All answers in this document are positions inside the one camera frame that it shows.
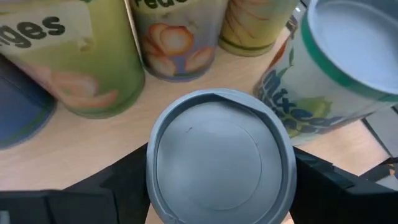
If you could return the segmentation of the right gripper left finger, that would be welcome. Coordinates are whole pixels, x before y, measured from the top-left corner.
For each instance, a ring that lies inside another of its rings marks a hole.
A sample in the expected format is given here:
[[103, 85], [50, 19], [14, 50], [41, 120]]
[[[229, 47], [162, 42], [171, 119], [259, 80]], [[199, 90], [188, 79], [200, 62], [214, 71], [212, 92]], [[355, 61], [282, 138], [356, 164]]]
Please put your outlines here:
[[48, 197], [55, 224], [145, 224], [147, 144]]

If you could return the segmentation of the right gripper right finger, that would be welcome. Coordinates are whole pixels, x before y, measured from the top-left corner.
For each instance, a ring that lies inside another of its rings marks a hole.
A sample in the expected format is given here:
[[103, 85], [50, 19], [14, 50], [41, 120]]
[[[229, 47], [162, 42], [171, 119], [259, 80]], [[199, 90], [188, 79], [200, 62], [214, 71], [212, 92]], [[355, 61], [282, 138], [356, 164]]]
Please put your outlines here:
[[398, 191], [294, 148], [295, 224], [398, 224]]

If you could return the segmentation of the tomato label can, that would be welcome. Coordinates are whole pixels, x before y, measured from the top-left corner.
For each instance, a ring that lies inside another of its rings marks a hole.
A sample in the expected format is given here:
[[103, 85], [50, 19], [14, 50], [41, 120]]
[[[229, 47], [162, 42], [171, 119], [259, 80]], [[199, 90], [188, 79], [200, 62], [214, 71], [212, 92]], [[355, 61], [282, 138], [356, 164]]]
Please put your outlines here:
[[269, 107], [214, 88], [184, 95], [160, 114], [147, 145], [146, 183], [164, 224], [281, 224], [297, 166]]

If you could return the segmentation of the dark blue label tall can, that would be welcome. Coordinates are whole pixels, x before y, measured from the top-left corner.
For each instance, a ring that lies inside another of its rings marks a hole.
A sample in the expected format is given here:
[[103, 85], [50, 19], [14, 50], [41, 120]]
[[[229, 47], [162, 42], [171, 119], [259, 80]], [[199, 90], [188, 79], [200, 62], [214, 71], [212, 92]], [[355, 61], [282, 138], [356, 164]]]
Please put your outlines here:
[[0, 54], [0, 150], [32, 138], [56, 107], [50, 93]]

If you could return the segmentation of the oranges label tall can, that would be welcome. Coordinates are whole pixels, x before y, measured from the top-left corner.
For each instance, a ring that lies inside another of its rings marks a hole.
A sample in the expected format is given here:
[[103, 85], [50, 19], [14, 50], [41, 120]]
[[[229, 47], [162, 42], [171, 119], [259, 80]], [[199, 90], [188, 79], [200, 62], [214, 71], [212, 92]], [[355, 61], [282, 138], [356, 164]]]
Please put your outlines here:
[[0, 54], [88, 118], [123, 112], [144, 87], [125, 0], [0, 0]]

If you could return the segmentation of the mixed fruit can green rim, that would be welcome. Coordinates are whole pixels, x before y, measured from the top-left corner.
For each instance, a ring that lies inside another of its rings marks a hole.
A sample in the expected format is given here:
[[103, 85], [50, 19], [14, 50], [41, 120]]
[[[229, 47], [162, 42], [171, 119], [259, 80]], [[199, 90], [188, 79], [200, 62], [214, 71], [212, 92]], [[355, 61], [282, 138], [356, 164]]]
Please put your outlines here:
[[311, 0], [253, 93], [295, 145], [398, 104], [398, 0]]

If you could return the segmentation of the peaches label tall can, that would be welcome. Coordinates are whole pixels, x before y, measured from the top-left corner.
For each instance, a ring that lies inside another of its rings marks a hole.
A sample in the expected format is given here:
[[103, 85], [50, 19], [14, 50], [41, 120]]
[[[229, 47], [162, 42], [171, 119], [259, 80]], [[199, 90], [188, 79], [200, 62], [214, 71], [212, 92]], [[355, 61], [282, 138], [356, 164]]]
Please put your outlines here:
[[142, 61], [153, 76], [186, 82], [215, 59], [229, 0], [129, 0]]

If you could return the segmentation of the yellow label tall can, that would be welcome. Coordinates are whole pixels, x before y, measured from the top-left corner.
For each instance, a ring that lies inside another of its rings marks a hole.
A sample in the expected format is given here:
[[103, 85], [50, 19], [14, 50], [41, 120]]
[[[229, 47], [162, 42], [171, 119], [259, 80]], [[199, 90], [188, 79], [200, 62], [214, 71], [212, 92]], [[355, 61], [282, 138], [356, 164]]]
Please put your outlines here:
[[243, 57], [270, 51], [299, 1], [229, 0], [219, 46]]

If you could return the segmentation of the wooden shelf with black frame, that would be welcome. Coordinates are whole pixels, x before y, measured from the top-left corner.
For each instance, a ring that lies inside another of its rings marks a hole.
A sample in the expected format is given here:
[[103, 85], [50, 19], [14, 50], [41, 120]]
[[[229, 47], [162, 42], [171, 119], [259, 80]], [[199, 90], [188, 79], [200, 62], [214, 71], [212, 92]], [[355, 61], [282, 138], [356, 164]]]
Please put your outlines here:
[[59, 105], [32, 139], [0, 150], [0, 190], [64, 189], [99, 172], [146, 143], [161, 112], [192, 91], [252, 92], [288, 35], [284, 29], [273, 50], [258, 57], [238, 57], [217, 49], [210, 71], [190, 82], [166, 82], [146, 75], [136, 103], [112, 118], [86, 119]]

